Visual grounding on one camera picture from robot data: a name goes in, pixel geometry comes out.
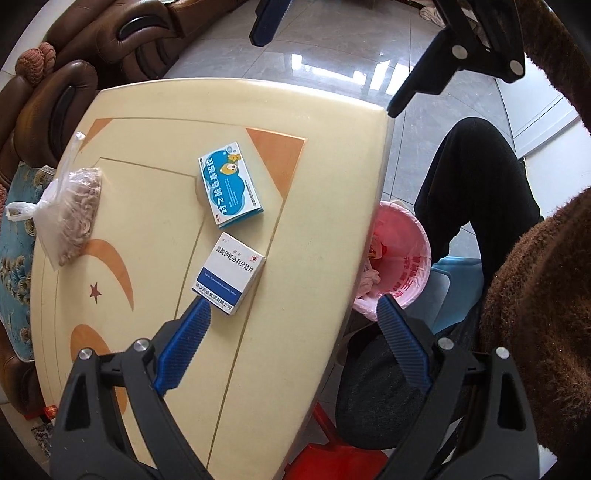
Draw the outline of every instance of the blue patterned cushion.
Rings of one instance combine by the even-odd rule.
[[[21,163],[10,185],[6,203],[37,203],[53,179],[52,168],[30,168]],[[2,213],[0,226],[0,316],[17,356],[33,360],[30,331],[30,293],[35,226],[33,220],[11,222]]]

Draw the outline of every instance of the pink trash can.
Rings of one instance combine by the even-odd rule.
[[[392,202],[380,202],[374,235],[386,247],[383,257],[372,263],[381,281],[355,299],[353,308],[375,322],[378,299],[385,293],[392,294],[402,308],[421,294],[431,272],[431,246],[415,216]]]

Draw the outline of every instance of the table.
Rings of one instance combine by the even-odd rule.
[[[34,253],[31,327],[46,403],[59,404],[80,348],[121,351],[190,304],[221,233],[196,195],[197,159],[237,141],[265,212],[227,231],[267,263],[234,316],[213,309],[165,399],[216,480],[273,478],[350,310],[392,128],[378,106],[257,80],[100,92],[80,122],[87,137],[74,162],[103,170],[87,254],[54,272],[40,242]],[[125,391],[117,395],[134,449],[151,463]]]

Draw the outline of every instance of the black pants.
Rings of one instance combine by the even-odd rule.
[[[485,289],[515,243],[540,221],[525,168],[501,133],[488,121],[466,118],[447,134],[415,203],[433,263],[449,253],[450,241],[470,222],[476,234]],[[436,336],[464,348],[478,344],[477,304],[458,325]],[[351,445],[365,449],[396,447],[420,411],[423,398],[412,389],[384,336],[372,325],[349,341],[336,403],[337,430]],[[469,389],[454,414],[465,411]]]

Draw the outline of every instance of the red stool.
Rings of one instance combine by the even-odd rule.
[[[307,445],[285,467],[283,480],[374,480],[388,461],[387,455],[381,450],[362,450],[346,444],[318,403],[314,418],[329,442]]]

